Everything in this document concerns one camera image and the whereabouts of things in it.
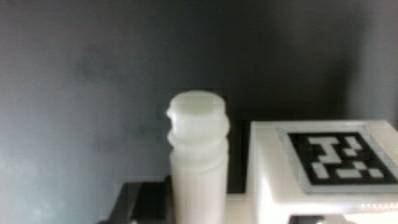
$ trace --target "black surface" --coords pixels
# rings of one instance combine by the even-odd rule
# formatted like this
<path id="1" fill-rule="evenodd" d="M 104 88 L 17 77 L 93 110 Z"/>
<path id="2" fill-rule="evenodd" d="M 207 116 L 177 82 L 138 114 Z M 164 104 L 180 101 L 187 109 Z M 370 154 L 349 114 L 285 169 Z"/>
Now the black surface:
<path id="1" fill-rule="evenodd" d="M 340 162 L 335 164 L 323 164 L 326 173 L 330 175 L 328 178 L 317 178 L 310 163 L 319 162 L 317 156 L 324 155 L 324 150 L 317 144 L 308 143 L 310 137 L 331 137 L 337 139 L 337 143 L 331 144 L 333 151 L 337 153 L 337 157 Z M 360 145 L 360 150 L 356 150 L 356 155 L 347 156 L 344 154 L 342 149 L 349 148 L 346 137 L 353 137 L 356 139 L 356 143 Z M 369 144 L 356 132 L 346 133 L 289 133 L 289 140 L 292 143 L 294 152 L 298 155 L 301 167 L 305 170 L 307 178 L 312 185 L 383 185 L 395 184 L 398 180 L 390 174 L 390 171 L 385 167 L 385 164 L 374 154 L 374 149 L 370 149 Z M 337 169 L 353 169 L 351 162 L 360 161 L 365 165 L 365 170 L 360 170 L 360 178 L 340 178 L 335 170 Z M 381 178 L 372 178 L 367 173 L 367 169 L 376 168 L 381 173 Z"/>
<path id="2" fill-rule="evenodd" d="M 287 224 L 315 224 L 323 216 L 291 216 Z"/>
<path id="3" fill-rule="evenodd" d="M 170 178 L 163 182 L 125 183 L 108 220 L 97 224 L 171 224 Z"/>

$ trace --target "dark gray wall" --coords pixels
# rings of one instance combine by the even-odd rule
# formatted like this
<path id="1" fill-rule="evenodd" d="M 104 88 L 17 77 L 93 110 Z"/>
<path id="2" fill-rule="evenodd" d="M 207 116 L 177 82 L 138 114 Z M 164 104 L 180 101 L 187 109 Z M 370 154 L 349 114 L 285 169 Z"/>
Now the dark gray wall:
<path id="1" fill-rule="evenodd" d="M 379 35 L 395 43 L 376 19 L 386 4 L 0 2 L 0 223 L 92 224 L 120 184 L 161 180 L 164 109 L 182 90 L 225 97 L 230 192 L 243 190 L 250 120 L 394 119 L 395 48 L 386 65 L 360 63 Z M 386 86 L 360 81 L 379 71 Z"/>

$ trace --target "white plastic object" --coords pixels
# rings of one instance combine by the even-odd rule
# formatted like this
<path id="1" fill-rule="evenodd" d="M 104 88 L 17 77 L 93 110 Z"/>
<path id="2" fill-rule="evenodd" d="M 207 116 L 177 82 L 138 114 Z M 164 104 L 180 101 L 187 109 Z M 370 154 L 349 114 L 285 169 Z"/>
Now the white plastic object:
<path id="1" fill-rule="evenodd" d="M 223 224 L 228 121 L 209 92 L 175 95 L 166 110 L 170 174 L 177 224 Z"/>
<path id="2" fill-rule="evenodd" d="M 398 133 L 383 121 L 253 122 L 246 183 L 253 224 L 285 224 L 291 215 L 324 215 L 333 224 L 328 215 L 354 214 L 372 215 L 381 223 L 383 212 L 398 220 L 395 146 Z M 308 161 L 298 152 L 305 147 Z"/>

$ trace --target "black square pattern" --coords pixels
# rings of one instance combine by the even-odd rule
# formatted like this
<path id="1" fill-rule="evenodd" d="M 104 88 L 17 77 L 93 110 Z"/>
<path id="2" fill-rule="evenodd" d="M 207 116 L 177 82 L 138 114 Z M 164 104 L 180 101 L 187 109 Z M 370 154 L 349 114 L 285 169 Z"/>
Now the black square pattern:
<path id="1" fill-rule="evenodd" d="M 287 133 L 287 136 L 312 186 L 398 183 L 358 132 Z"/>

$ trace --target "white cube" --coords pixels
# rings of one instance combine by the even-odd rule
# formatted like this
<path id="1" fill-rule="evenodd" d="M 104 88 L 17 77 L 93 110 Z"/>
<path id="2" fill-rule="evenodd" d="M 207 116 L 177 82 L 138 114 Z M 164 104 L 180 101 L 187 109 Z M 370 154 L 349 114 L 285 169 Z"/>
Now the white cube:
<path id="1" fill-rule="evenodd" d="M 251 122 L 255 224 L 398 210 L 398 133 L 385 121 Z"/>

